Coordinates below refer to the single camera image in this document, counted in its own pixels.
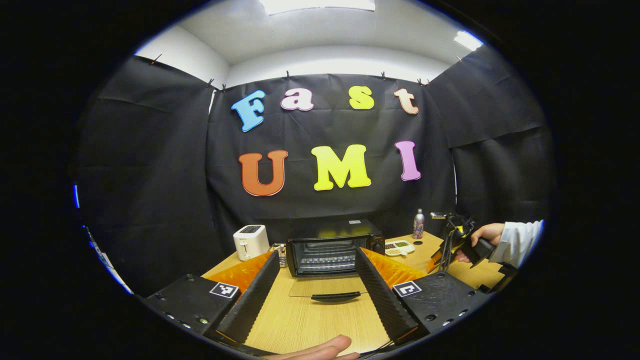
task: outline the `water bottle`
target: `water bottle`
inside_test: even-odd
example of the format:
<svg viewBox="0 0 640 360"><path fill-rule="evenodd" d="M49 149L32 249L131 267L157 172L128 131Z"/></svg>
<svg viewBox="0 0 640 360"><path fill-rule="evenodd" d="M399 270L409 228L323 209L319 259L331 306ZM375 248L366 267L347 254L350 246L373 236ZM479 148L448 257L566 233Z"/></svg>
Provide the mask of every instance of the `water bottle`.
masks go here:
<svg viewBox="0 0 640 360"><path fill-rule="evenodd" d="M418 213L413 218L413 238L422 239L422 233L424 232L424 215L422 209L418 209Z"/></svg>

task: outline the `human hand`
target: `human hand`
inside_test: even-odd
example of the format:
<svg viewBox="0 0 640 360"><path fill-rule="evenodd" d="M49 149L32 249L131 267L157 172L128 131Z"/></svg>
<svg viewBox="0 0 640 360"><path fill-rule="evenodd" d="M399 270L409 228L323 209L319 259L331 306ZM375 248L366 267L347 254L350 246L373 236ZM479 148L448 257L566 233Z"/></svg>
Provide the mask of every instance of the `human hand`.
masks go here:
<svg viewBox="0 0 640 360"><path fill-rule="evenodd" d="M355 360L360 356L357 352L338 356L349 345L351 345L351 338L345 335L338 335L326 343L305 350L288 354L267 355L262 358L267 360Z"/></svg>
<svg viewBox="0 0 640 360"><path fill-rule="evenodd" d="M502 236L502 232L504 231L504 223L493 223L487 224L485 226L480 227L480 229L476 230L473 234L471 234L471 246L474 247L478 243L479 238L484 238L489 241L493 246L497 246L500 243L500 237ZM470 263L471 260L462 252L462 250L458 249L456 251L456 260L462 261L463 263Z"/></svg>

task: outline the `black fabric backdrop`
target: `black fabric backdrop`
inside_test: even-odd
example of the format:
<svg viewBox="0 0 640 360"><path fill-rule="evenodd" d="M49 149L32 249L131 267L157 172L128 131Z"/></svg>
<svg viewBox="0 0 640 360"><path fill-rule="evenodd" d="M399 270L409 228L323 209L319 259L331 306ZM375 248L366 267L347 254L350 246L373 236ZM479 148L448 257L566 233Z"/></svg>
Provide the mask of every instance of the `black fabric backdrop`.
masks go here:
<svg viewBox="0 0 640 360"><path fill-rule="evenodd" d="M550 135L526 85L501 57L481 47L430 85L376 76L309 75L257 81L216 92L189 74L133 57L109 81L80 123L75 178L83 223L118 273L146 296L178 276L202 274L235 251L232 235L264 224L271 243L308 218L362 218L387 236L408 234L417 208L474 216L479 224L533 221L548 214L553 181ZM375 105L355 110L351 86L368 86ZM286 90L307 88L314 109L284 110ZM417 115L393 95L415 96ZM244 133L231 105L266 92L263 123ZM413 141L416 181L402 181L394 144ZM316 146L342 159L367 147L368 187L316 191ZM238 157L285 150L280 192L255 197L242 186ZM456 205L455 184L458 197ZM426 222L443 235L444 222Z"/></svg>
<svg viewBox="0 0 640 360"><path fill-rule="evenodd" d="M75 179L83 222L141 296L225 257L204 174L212 91L185 72L135 56L80 123Z"/></svg>
<svg viewBox="0 0 640 360"><path fill-rule="evenodd" d="M349 104L349 88L368 86L374 107L355 110ZM313 93L310 111L285 110L280 106L284 93L306 88ZM393 93L405 88L415 99L419 113L405 112ZM261 99L264 121L242 132L242 120L231 106L256 90ZM455 206L451 154L435 103L426 87L409 81L361 75L308 75L257 81L216 92L207 135L207 182L215 221L223 243L241 226L264 224L269 241L285 242L292 225L301 219L332 217L371 220L388 238L411 233L418 208L452 211ZM403 181L403 165L394 144L412 141L418 171L415 181ZM371 185L316 191L317 160L311 149L329 146L342 159L351 144L362 144ZM249 152L262 154L259 178L272 179L267 153L285 150L285 183L269 197L247 193L241 183L238 157ZM442 221L426 222L426 230L438 233Z"/></svg>

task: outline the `wooden table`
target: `wooden table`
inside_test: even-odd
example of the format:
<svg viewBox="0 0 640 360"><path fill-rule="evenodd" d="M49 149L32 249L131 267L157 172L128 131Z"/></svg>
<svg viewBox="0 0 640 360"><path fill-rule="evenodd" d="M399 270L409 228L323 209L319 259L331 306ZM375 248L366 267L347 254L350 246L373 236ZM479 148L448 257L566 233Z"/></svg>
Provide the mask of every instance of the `wooden table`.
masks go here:
<svg viewBox="0 0 640 360"><path fill-rule="evenodd" d="M415 241L411 235L387 239L389 241ZM415 252L393 259L426 274L427 262L442 239L424 233L423 244L414 245ZM202 275L207 277L240 263L233 253L220 264ZM471 264L455 261L449 273L473 288L484 284L492 287L503 277L499 264L483 260L475 268ZM245 345L278 354L286 354L312 347L340 334L352 339L351 346L340 355L374 350L390 339L382 326L368 293L341 304L325 304L309 297L291 297L289 292L296 281L288 268L281 268L273 287L260 310Z"/></svg>

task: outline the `white ceiling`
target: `white ceiling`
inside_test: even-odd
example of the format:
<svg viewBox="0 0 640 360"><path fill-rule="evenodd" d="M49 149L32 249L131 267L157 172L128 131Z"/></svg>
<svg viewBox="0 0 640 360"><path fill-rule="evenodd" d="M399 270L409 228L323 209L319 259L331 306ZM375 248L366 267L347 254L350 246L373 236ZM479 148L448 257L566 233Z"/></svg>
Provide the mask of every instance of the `white ceiling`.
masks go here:
<svg viewBox="0 0 640 360"><path fill-rule="evenodd" d="M269 16L258 0L214 1L178 25L233 66L256 56L324 45L384 47L453 64L470 51L460 25L413 0L376 0L375 12L343 8Z"/></svg>

